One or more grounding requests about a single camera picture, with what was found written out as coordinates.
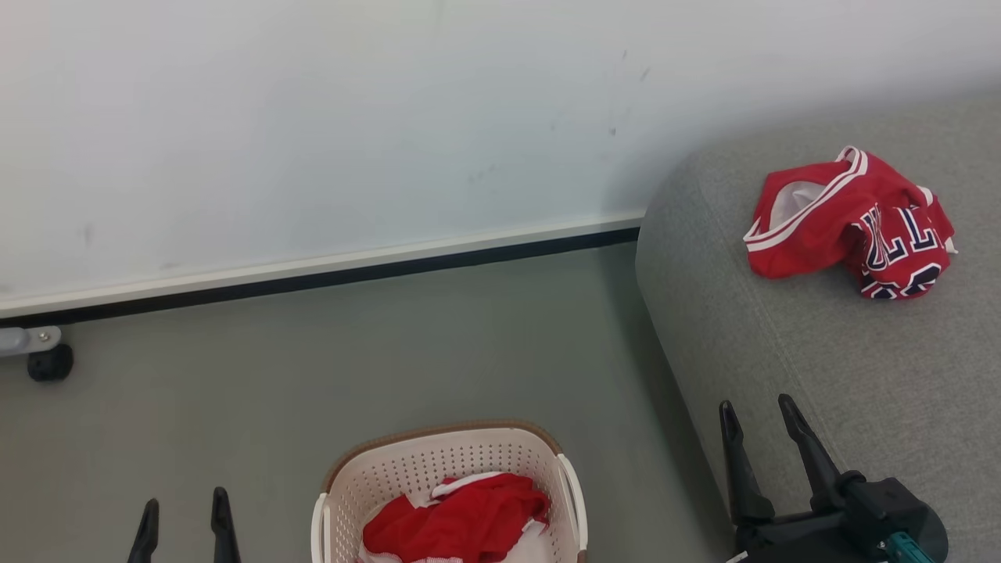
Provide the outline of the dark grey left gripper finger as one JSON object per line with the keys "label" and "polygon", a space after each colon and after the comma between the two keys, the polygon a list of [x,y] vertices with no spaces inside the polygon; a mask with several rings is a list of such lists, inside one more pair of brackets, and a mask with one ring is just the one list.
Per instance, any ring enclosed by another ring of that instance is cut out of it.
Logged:
{"label": "dark grey left gripper finger", "polygon": [[127,563],[152,563],[152,556],[159,541],[160,502],[157,499],[150,499],[144,506]]}
{"label": "dark grey left gripper finger", "polygon": [[223,487],[215,487],[212,492],[210,528],[215,538],[212,563],[241,563],[235,520],[228,491]]}

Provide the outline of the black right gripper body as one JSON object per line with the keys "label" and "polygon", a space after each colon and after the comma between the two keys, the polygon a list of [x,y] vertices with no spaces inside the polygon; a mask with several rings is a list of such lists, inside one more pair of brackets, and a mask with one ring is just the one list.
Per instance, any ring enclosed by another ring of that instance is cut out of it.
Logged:
{"label": "black right gripper body", "polygon": [[839,507],[737,525],[735,563],[946,563],[942,520],[897,479],[848,472],[835,491]]}

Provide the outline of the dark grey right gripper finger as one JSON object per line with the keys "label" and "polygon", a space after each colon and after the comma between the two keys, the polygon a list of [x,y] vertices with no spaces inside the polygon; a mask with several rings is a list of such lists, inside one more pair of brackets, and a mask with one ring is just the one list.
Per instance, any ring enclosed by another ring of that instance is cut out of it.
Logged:
{"label": "dark grey right gripper finger", "polygon": [[736,526],[755,526],[771,522],[773,504],[761,493],[755,472],[744,448],[744,433],[733,404],[719,404],[719,424],[726,465],[730,520]]}
{"label": "dark grey right gripper finger", "polygon": [[796,443],[810,484],[810,507],[816,513],[840,510],[844,500],[837,491],[841,476],[836,464],[816,433],[798,409],[797,403],[787,393],[780,393],[778,405],[787,433]]}

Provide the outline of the red basketball jersey white trim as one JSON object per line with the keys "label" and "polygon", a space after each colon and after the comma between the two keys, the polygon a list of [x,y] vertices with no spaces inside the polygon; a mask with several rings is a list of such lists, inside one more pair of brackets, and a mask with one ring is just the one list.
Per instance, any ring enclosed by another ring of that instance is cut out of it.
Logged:
{"label": "red basketball jersey white trim", "polygon": [[915,299],[956,253],[940,200],[881,158],[846,146],[836,160],[766,176],[743,242],[748,266],[768,279],[840,264],[861,296]]}

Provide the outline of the grey fabric sofa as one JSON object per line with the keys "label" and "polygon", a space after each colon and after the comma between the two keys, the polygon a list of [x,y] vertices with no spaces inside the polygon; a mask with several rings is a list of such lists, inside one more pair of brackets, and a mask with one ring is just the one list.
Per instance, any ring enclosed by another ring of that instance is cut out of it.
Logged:
{"label": "grey fabric sofa", "polygon": [[[847,144],[943,199],[958,253],[929,295],[873,302],[843,267],[780,282],[748,267],[766,175]],[[1001,563],[1001,88],[694,151],[648,207],[636,269],[719,491],[730,400],[764,495],[808,509],[789,393],[840,469],[895,477],[936,510],[948,563]]]}

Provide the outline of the cream perforated laundry basket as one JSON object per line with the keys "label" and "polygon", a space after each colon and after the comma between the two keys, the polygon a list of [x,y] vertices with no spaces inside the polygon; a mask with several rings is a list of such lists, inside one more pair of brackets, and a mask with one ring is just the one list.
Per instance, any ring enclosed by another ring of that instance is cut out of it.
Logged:
{"label": "cream perforated laundry basket", "polygon": [[312,510],[312,563],[357,563],[364,525],[383,505],[483,472],[531,478],[551,499],[547,530],[503,563],[587,563],[585,496],[571,460],[539,425],[511,419],[398,432],[347,451],[325,475]]}

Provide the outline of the black caster wheel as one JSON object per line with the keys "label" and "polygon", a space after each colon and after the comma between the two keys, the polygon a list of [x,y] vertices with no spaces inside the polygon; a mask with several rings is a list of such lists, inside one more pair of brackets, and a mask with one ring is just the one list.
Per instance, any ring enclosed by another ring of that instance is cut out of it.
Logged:
{"label": "black caster wheel", "polygon": [[50,350],[29,353],[27,373],[36,382],[59,382],[70,375],[74,366],[74,353],[68,343],[60,343]]}

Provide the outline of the red and white garment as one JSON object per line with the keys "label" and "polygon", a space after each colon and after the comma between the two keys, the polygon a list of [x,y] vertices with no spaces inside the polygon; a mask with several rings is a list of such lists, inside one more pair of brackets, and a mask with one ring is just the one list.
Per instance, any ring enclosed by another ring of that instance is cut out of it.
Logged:
{"label": "red and white garment", "polygon": [[548,528],[550,497],[510,472],[446,478],[397,496],[362,528],[357,563],[503,563]]}

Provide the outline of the white baseboard with black strip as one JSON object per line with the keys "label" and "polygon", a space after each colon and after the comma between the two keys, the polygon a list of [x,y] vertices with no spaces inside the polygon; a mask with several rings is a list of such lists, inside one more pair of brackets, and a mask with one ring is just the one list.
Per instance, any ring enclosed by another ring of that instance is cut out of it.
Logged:
{"label": "white baseboard with black strip", "polygon": [[54,293],[35,298],[0,300],[0,328],[14,325],[71,325],[182,309],[232,300],[310,291],[325,286],[403,277],[403,275],[480,266],[497,261],[529,259],[547,254],[613,246],[639,235],[643,210],[604,215],[597,220],[571,221],[540,228],[519,228],[496,234],[470,235],[382,247],[365,252],[283,261],[265,266],[190,274]]}

